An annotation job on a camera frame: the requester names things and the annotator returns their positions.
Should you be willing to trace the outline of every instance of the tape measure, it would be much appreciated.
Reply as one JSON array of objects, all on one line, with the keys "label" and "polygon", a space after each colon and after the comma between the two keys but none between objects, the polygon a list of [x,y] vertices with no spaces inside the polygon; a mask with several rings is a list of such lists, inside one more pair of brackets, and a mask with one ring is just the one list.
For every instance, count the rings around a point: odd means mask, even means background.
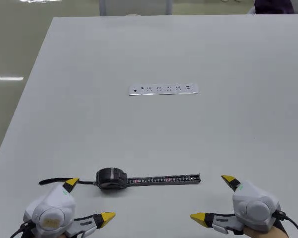
[{"label": "tape measure", "polygon": [[[71,178],[49,178],[39,182],[45,185],[52,182],[64,182]],[[174,175],[144,178],[128,178],[127,174],[118,168],[104,168],[96,173],[96,181],[81,181],[81,184],[98,186],[100,189],[123,189],[131,186],[197,184],[201,182],[200,175]]]}]

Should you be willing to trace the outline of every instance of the human hand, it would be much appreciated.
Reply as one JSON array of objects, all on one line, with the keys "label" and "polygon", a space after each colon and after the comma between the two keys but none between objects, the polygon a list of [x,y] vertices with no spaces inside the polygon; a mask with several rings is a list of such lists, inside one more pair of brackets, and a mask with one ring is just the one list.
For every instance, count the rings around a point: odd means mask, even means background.
[{"label": "human hand", "polygon": [[244,234],[251,238],[288,238],[286,233],[276,227],[272,227],[271,230],[265,234],[245,227]]}]

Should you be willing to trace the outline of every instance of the gray floor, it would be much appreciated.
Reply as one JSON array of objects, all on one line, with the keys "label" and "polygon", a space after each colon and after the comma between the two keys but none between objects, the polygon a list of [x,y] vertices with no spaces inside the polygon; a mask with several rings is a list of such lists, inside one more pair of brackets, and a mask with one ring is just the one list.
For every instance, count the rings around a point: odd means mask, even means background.
[{"label": "gray floor", "polygon": [[[0,145],[52,18],[99,15],[97,0],[28,1],[0,0],[0,76],[24,77],[0,81]],[[252,5],[253,0],[175,0],[173,14],[245,14]]]}]

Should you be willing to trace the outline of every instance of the white power strip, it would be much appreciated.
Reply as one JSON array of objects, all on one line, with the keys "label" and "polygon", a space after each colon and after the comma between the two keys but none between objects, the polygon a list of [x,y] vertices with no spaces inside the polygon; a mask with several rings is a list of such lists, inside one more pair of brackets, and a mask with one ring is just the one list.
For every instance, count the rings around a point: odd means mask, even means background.
[{"label": "white power strip", "polygon": [[134,84],[129,88],[129,95],[161,95],[161,94],[196,94],[199,93],[195,83],[177,84]]}]

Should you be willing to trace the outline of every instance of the chair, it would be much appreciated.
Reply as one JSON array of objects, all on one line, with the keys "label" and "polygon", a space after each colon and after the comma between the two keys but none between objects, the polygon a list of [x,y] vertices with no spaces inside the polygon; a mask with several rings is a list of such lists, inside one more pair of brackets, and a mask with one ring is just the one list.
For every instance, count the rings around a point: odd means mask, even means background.
[{"label": "chair", "polygon": [[99,0],[100,16],[172,15],[172,0]]}]

